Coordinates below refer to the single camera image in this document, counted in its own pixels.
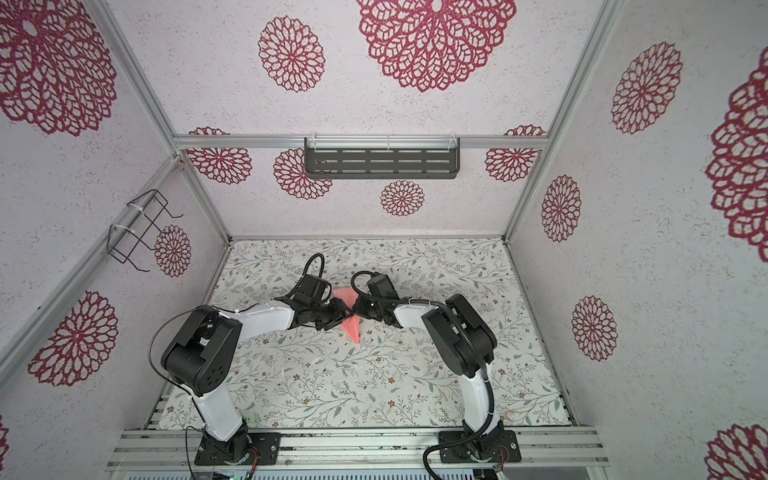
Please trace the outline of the pink square paper sheet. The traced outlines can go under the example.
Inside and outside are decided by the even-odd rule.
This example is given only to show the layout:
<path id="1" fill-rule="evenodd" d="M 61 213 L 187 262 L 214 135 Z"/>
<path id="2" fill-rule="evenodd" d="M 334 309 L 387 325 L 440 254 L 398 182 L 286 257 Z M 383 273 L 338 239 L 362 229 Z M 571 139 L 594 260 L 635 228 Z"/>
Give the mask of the pink square paper sheet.
<path id="1" fill-rule="evenodd" d="M 333 290 L 333 297 L 340 300 L 346 308 L 341 327 L 355 345 L 360 344 L 360 316 L 354 312 L 358 293 L 351 287 Z"/>

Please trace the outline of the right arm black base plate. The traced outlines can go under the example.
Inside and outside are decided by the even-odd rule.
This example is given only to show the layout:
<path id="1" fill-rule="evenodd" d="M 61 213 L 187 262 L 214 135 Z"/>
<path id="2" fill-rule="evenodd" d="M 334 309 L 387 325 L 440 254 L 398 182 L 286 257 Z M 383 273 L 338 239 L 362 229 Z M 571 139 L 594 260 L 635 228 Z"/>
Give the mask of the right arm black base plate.
<path id="1" fill-rule="evenodd" d="M 517 437 L 511 430 L 496 428 L 471 442 L 442 447 L 440 459 L 446 464 L 519 463 L 522 460 Z"/>

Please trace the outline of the dark grey slotted wall shelf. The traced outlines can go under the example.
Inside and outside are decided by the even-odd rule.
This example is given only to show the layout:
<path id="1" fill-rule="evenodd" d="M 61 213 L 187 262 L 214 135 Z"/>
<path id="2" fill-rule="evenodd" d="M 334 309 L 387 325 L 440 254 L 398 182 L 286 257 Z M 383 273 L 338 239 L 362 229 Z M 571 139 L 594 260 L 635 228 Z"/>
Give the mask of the dark grey slotted wall shelf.
<path id="1" fill-rule="evenodd" d="M 460 171 L 461 142 L 343 142 L 304 139 L 304 169 L 314 180 L 454 179 Z"/>

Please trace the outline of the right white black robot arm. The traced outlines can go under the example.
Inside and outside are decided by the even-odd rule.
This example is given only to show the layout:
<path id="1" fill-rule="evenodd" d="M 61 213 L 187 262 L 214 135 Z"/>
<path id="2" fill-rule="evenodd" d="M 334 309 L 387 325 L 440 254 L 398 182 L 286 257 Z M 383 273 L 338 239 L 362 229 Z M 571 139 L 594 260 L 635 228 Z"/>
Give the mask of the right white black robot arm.
<path id="1" fill-rule="evenodd" d="M 459 377 L 468 435 L 488 435 L 500 421 L 490 383 L 497 339 L 461 294 L 443 302 L 362 294 L 353 311 L 389 326 L 426 331 L 448 369 Z"/>

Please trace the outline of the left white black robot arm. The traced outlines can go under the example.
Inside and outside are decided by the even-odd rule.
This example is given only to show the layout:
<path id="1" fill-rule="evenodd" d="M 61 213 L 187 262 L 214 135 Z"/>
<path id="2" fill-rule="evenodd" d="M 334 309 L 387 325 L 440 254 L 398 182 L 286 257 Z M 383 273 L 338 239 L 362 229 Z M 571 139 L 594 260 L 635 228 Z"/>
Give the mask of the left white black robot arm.
<path id="1" fill-rule="evenodd" d="M 299 326 L 327 330 L 351 316 L 352 310 L 336 297 L 308 304 L 275 299 L 238 311 L 201 305 L 189 312 L 161 356 L 161 366 L 191 395 L 205 433 L 227 442 L 243 423 L 226 385 L 238 346 L 254 337 Z"/>

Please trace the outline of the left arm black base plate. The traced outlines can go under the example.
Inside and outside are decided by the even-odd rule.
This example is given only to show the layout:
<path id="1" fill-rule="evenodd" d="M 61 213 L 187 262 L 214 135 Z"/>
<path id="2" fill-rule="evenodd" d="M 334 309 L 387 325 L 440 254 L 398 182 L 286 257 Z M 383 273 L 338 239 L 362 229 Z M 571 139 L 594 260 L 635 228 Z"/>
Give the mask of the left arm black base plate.
<path id="1" fill-rule="evenodd" d="M 275 465 L 282 435 L 238 431 L 227 441 L 203 432 L 195 466 Z"/>

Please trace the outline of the aluminium front rail base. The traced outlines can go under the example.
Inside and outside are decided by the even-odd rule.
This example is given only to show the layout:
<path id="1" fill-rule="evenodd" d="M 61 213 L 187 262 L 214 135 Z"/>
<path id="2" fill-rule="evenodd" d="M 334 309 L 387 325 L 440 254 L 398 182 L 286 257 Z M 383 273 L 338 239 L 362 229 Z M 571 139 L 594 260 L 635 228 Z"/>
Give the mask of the aluminium front rail base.
<path id="1" fill-rule="evenodd" d="M 107 460 L 107 472 L 213 472 L 277 469 L 422 470 L 424 451 L 445 441 L 440 428 L 254 429 L 250 435 L 259 451 L 240 464 L 215 460 L 197 465 L 201 435 L 189 430 L 126 430 Z M 434 469 L 607 467 L 608 455 L 593 427 L 509 427 L 501 446 L 484 457 L 433 453 Z"/>

